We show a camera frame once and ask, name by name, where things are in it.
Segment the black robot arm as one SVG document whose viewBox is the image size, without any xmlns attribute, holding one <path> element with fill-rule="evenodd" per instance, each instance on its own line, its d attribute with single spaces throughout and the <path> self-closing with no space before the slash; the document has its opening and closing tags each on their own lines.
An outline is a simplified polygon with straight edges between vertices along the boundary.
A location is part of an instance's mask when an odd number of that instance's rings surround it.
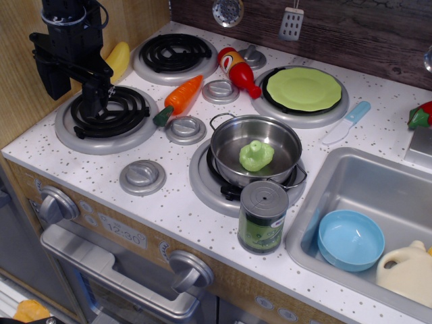
<svg viewBox="0 0 432 324">
<path fill-rule="evenodd" d="M 33 57 L 48 95 L 57 100 L 82 84 L 84 117 L 96 117 L 107 107 L 113 70 L 101 57 L 103 29 L 109 16 L 98 1 L 43 1 L 41 18 L 48 33 L 29 35 Z"/>
</svg>

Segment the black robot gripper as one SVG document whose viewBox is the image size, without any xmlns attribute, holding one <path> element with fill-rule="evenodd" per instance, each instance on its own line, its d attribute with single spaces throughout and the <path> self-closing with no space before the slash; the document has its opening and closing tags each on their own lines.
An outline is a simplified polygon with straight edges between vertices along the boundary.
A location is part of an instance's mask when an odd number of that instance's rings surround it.
<svg viewBox="0 0 432 324">
<path fill-rule="evenodd" d="M 99 116 L 107 107 L 111 83 L 89 79 L 92 75 L 106 79 L 113 75 L 113 70 L 101 57 L 102 30 L 86 24 L 49 26 L 48 33 L 33 32 L 29 39 L 34 45 L 34 60 L 48 95 L 53 100 L 60 99 L 70 91 L 70 80 L 75 79 L 83 84 L 81 117 Z"/>
</svg>

